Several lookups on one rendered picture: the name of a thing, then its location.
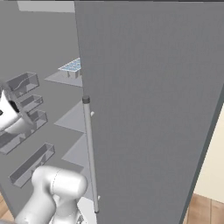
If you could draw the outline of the grey freezer shelf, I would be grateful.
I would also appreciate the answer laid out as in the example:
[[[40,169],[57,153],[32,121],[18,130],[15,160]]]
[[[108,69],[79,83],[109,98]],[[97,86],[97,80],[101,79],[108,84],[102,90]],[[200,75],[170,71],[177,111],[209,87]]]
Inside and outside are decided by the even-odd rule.
[[[88,146],[85,134],[77,140],[62,159],[74,165],[77,172],[82,172],[88,164]]]
[[[74,72],[61,71],[45,78],[46,81],[53,81],[57,83],[67,84],[76,87],[82,87],[82,78],[75,76]]]
[[[82,101],[65,113],[56,123],[60,127],[85,133],[85,122]]]

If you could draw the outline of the clear grey door bin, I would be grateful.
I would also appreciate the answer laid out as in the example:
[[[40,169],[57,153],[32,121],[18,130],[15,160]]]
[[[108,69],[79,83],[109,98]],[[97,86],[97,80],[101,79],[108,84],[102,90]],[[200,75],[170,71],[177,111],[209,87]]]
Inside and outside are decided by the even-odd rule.
[[[31,136],[36,130],[47,123],[47,115],[45,111],[36,110],[31,114],[31,118],[34,122],[33,127],[25,133],[21,134],[9,134],[4,132],[0,135],[0,153],[8,154],[18,145],[20,145],[26,138]]]
[[[22,188],[32,177],[34,171],[39,166],[44,165],[54,153],[54,145],[44,143],[9,176],[10,182],[14,186]]]
[[[35,94],[30,95],[29,97],[20,102],[21,106],[24,108],[26,112],[31,112],[42,103],[43,103],[43,97]]]
[[[16,97],[21,97],[39,86],[39,78],[36,73],[22,73],[7,81],[11,91]]]

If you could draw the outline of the blue white ice cube tray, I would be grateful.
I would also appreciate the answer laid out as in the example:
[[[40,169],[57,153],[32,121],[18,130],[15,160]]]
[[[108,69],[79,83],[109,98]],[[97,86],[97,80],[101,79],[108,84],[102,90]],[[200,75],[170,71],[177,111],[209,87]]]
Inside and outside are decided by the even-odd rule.
[[[68,77],[78,78],[81,71],[81,59],[78,58],[73,61],[70,61],[64,66],[61,66],[59,70],[67,72]]]

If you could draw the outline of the grey fridge body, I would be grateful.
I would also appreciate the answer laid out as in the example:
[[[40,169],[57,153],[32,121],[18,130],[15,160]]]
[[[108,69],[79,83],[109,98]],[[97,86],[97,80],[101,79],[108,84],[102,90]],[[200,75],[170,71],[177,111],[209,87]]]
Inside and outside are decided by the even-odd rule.
[[[38,54],[35,71],[48,124],[40,130],[54,145],[48,165],[83,173],[87,144],[81,103],[81,60],[73,1],[21,1],[18,8],[31,28],[29,47]]]

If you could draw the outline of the grey fridge door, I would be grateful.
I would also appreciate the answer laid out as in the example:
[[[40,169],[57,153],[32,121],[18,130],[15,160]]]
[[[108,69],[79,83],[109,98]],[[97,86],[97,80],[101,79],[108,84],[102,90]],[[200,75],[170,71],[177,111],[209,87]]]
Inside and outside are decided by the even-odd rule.
[[[224,1],[79,1],[75,16],[98,224],[182,224],[224,104]]]

